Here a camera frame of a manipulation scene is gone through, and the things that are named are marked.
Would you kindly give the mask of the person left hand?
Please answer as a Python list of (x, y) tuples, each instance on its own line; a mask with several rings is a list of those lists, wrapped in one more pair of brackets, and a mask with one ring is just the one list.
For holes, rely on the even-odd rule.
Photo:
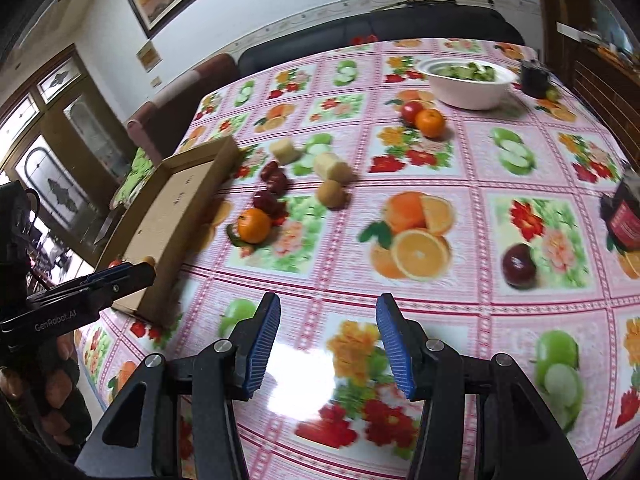
[(79, 366), (74, 335), (59, 336), (41, 350), (51, 365), (32, 364), (32, 377), (1, 367), (1, 393), (23, 427), (40, 442), (54, 442), (74, 462), (92, 429), (85, 397), (78, 388)]

